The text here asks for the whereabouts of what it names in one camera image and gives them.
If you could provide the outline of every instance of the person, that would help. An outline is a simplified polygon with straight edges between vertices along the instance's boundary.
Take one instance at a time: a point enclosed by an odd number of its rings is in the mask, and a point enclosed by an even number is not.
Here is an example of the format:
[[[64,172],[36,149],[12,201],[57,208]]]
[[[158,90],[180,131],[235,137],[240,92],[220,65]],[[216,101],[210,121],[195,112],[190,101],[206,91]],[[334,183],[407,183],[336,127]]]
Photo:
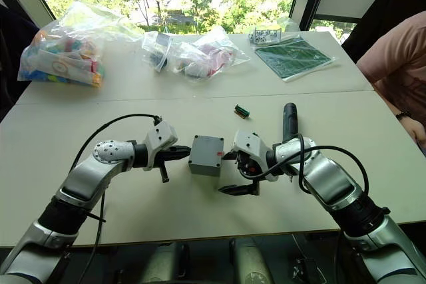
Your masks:
[[[426,11],[382,36],[357,67],[424,152],[426,149]]]

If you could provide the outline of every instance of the wristwatch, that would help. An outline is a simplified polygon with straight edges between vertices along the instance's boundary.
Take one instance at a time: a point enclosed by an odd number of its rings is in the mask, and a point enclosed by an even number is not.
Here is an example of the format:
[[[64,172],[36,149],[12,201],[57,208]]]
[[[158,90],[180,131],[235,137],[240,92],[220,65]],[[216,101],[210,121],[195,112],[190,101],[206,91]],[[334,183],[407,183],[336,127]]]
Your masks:
[[[396,114],[395,116],[397,117],[398,120],[401,120],[402,118],[404,118],[406,116],[408,116],[409,118],[411,118],[411,113],[408,112],[408,111],[403,111],[403,112],[401,112],[399,114]]]

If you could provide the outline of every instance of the table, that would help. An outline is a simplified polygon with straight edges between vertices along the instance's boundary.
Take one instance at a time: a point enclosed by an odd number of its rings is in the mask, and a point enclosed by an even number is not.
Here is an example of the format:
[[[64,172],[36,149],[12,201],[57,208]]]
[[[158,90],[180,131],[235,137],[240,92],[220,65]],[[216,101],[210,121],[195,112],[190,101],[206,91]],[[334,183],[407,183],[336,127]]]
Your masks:
[[[158,74],[142,64],[138,43],[121,43],[117,46],[111,42],[107,43],[105,48],[104,61],[108,73],[102,88],[93,90],[91,87],[80,85],[59,86],[49,82],[33,82],[22,94],[18,104],[50,103],[52,99],[77,103],[373,90],[329,33],[300,34],[313,46],[337,60],[321,71],[292,82],[284,82],[250,48],[247,35],[230,35],[231,40],[249,55],[251,60],[208,81],[193,83],[180,74]],[[196,38],[179,36],[176,41],[194,41]]]
[[[388,206],[396,222],[424,220],[426,161],[375,92],[331,92],[224,98],[181,98],[18,104],[0,124],[0,246],[11,246],[40,215],[64,180],[83,141],[106,121],[132,112],[163,115],[178,133],[178,144],[193,135],[220,136],[229,150],[237,129],[256,132],[271,146],[281,141],[282,108],[298,107],[300,132],[318,144],[341,146],[364,164],[370,195]],[[235,104],[250,111],[243,120]],[[144,139],[152,122],[126,119],[99,134],[96,141]],[[324,154],[339,162],[360,184],[361,174],[345,155]],[[101,243],[169,241],[235,235],[336,229],[313,196],[282,176],[262,182],[260,196],[232,197],[221,186],[243,184],[234,162],[220,178],[191,175],[186,160],[166,164],[170,182],[158,170],[141,169],[114,178],[106,193]],[[88,219],[77,245],[92,244],[97,222]]]

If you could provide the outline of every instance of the pink shirt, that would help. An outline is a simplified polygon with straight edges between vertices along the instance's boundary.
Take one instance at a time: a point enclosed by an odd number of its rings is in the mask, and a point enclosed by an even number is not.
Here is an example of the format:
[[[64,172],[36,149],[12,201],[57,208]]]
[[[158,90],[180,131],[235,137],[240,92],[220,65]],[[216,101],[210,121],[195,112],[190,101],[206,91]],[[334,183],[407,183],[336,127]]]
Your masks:
[[[426,126],[426,11],[382,36],[357,66],[387,100]]]

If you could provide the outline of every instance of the black handle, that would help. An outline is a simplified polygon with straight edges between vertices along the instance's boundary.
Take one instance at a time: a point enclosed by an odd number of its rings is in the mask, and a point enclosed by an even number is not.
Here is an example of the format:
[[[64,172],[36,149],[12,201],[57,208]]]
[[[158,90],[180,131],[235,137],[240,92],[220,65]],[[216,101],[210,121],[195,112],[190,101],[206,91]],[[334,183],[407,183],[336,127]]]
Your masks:
[[[283,142],[291,140],[299,133],[298,129],[298,110],[294,103],[287,103],[284,106],[282,138]]]

